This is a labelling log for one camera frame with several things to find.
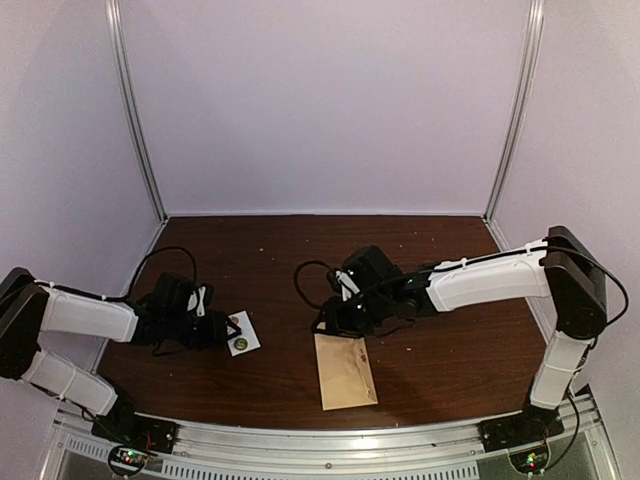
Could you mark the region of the white sticker sheet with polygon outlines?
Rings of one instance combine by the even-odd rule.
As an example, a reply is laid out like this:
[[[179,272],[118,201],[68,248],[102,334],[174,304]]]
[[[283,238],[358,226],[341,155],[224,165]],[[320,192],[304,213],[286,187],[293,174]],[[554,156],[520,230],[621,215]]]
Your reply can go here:
[[[240,311],[231,315],[236,315],[240,319],[240,326],[242,328],[242,336],[236,338],[232,345],[227,343],[231,356],[236,357],[260,349],[261,343],[248,312]]]

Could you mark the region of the brown paper envelope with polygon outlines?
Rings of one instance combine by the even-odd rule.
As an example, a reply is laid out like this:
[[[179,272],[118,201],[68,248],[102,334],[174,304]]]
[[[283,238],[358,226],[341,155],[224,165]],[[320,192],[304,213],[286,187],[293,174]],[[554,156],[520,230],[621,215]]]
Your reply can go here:
[[[314,335],[321,404],[324,411],[378,404],[366,342]]]

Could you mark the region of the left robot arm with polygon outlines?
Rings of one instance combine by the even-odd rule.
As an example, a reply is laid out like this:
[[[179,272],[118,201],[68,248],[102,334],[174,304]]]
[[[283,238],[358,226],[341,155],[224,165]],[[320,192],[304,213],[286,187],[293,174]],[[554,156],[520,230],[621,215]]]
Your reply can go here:
[[[234,341],[240,325],[211,309],[214,289],[163,273],[153,290],[133,301],[35,279],[14,268],[1,283],[1,376],[25,381],[105,417],[106,429],[123,444],[137,442],[144,424],[132,402],[109,381],[44,350],[43,332],[100,337],[116,343],[159,349],[175,342],[204,350]]]

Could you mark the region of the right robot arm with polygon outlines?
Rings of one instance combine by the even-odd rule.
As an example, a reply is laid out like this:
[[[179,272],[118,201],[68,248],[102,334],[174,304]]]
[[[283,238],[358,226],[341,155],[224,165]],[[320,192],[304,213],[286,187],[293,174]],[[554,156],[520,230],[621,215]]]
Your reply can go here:
[[[529,390],[528,407],[513,419],[519,440],[535,440],[551,424],[589,347],[609,324],[606,274],[563,226],[520,248],[421,266],[405,273],[383,251],[365,247],[332,269],[332,297],[318,308],[315,334],[359,339],[389,318],[435,317],[462,307],[518,298],[549,298],[556,326]]]

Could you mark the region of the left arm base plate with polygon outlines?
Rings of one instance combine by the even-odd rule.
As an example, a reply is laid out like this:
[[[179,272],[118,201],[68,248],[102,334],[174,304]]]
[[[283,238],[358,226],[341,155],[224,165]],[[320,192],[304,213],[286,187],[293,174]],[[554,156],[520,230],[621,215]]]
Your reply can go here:
[[[91,422],[93,436],[152,453],[171,454],[178,433],[176,422],[137,413],[126,414],[121,422],[105,416],[97,416]]]

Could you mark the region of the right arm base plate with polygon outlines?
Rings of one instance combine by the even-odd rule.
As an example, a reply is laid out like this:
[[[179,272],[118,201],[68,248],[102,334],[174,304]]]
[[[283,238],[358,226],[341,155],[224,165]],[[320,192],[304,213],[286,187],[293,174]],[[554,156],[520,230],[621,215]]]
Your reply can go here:
[[[540,443],[565,431],[558,409],[526,405],[519,413],[481,421],[479,435],[486,452]]]

